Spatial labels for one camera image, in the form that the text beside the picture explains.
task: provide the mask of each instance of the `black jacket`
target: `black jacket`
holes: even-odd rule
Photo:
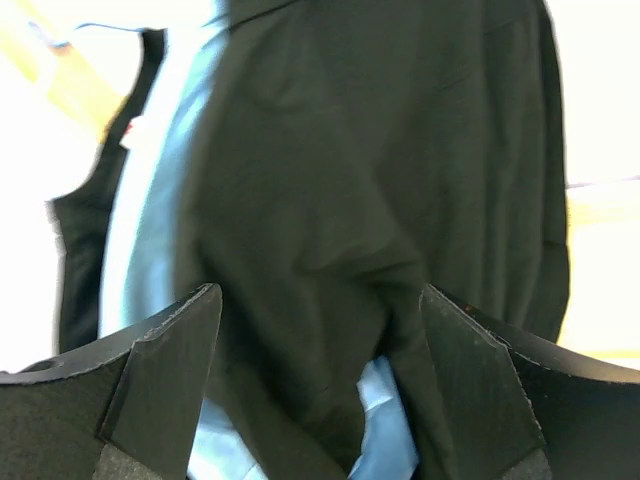
[[[178,297],[223,289],[208,395],[269,478],[344,480],[364,426],[356,382],[385,354],[420,451],[416,478],[455,478],[424,284],[552,340],[568,297],[545,6],[230,0],[230,11],[176,251]],[[94,174],[54,204],[67,252],[62,351],[96,338],[119,140],[163,52],[161,32],[143,38],[140,77]]]

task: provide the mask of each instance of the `wooden surface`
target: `wooden surface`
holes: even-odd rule
[[[640,368],[640,181],[568,195],[572,282],[560,344]]]
[[[59,38],[63,28],[40,13],[32,0],[0,1],[0,54],[4,54],[40,92],[67,116],[102,139],[123,96],[73,46],[52,50],[27,22],[37,22]]]

